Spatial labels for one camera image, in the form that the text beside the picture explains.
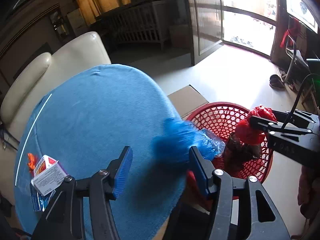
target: sofa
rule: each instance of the sofa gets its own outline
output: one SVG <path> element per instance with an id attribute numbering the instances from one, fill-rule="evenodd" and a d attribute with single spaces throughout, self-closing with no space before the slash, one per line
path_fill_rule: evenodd
<path id="1" fill-rule="evenodd" d="M 77 37 L 52 55 L 49 52 L 39 55 L 23 70 L 5 95 L 0 116 L 6 129 L 20 140 L 32 110 L 44 95 L 72 76 L 105 64 L 111 64 L 111 61 L 96 32 Z M 12 138 L 8 142 L 19 147 Z M 0 192 L 13 205 L 15 159 L 16 150 L 0 144 Z"/>

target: clear plastic packaging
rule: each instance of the clear plastic packaging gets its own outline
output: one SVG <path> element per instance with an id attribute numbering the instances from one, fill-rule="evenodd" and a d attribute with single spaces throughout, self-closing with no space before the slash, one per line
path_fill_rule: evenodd
<path id="1" fill-rule="evenodd" d="M 213 132 L 199 131 L 191 122 L 175 118 L 164 121 L 164 135 L 153 141 L 156 158 L 171 164 L 187 163 L 191 146 L 197 146 L 203 158 L 213 160 L 222 154 L 225 143 Z"/>

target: blue tablecloth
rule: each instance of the blue tablecloth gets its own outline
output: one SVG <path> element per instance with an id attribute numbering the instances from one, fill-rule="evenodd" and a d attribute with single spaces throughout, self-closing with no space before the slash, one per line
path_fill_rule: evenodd
<path id="1" fill-rule="evenodd" d="M 163 122 L 179 118 L 175 108 L 145 73 L 124 65 L 100 65 L 69 79 L 48 93 L 33 110 L 21 139 L 15 172 L 28 132 L 49 95 L 26 143 L 15 187 L 16 211 L 32 233 L 41 213 L 33 211 L 27 153 L 59 160 L 65 171 L 82 179 L 106 168 L 124 146 L 133 161 L 124 193 L 111 201 L 121 240 L 152 239 L 176 205 L 184 171 L 154 159 L 151 142 L 163 135 Z M 87 239 L 92 239 L 89 201 L 84 200 Z"/>

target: white straw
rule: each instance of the white straw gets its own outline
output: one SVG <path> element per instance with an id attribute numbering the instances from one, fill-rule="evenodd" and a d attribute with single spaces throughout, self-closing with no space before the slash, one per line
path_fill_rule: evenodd
<path id="1" fill-rule="evenodd" d="M 37 119 L 38 119 L 38 117 L 39 117 L 42 109 L 44 108 L 45 104 L 48 102 L 48 100 L 49 100 L 49 98 L 50 98 L 51 96 L 52 96 L 52 94 L 49 95 L 49 97 L 48 97 L 47 100 L 44 102 L 43 106 L 41 107 L 41 109 L 40 109 L 40 111 L 39 111 L 36 119 L 34 120 L 32 126 L 31 126 L 31 128 L 30 128 L 30 131 L 29 131 L 29 133 L 28 133 L 28 136 L 27 136 L 27 138 L 26 138 L 26 141 L 24 142 L 24 145 L 23 145 L 23 148 L 22 148 L 22 151 L 21 151 L 21 155 L 20 155 L 20 160 L 19 160 L 18 167 L 17 167 L 16 181 L 15 181 L 15 183 L 14 183 L 15 186 L 17 185 L 18 172 L 19 172 L 20 162 L 21 162 L 21 159 L 22 159 L 22 154 L 23 154 L 24 148 L 26 147 L 26 144 L 27 144 L 27 141 L 28 141 L 28 138 L 29 138 L 29 136 L 30 136 L 30 133 L 31 133 L 31 131 L 32 131 L 33 126 L 35 125 L 35 123 L 36 123 L 36 121 L 37 121 Z"/>

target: door panel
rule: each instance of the door panel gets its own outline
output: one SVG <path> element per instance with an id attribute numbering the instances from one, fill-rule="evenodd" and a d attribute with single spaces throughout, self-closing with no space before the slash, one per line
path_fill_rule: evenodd
<path id="1" fill-rule="evenodd" d="M 192 29 L 191 63 L 197 64 L 222 46 L 222 0 L 185 0 Z"/>

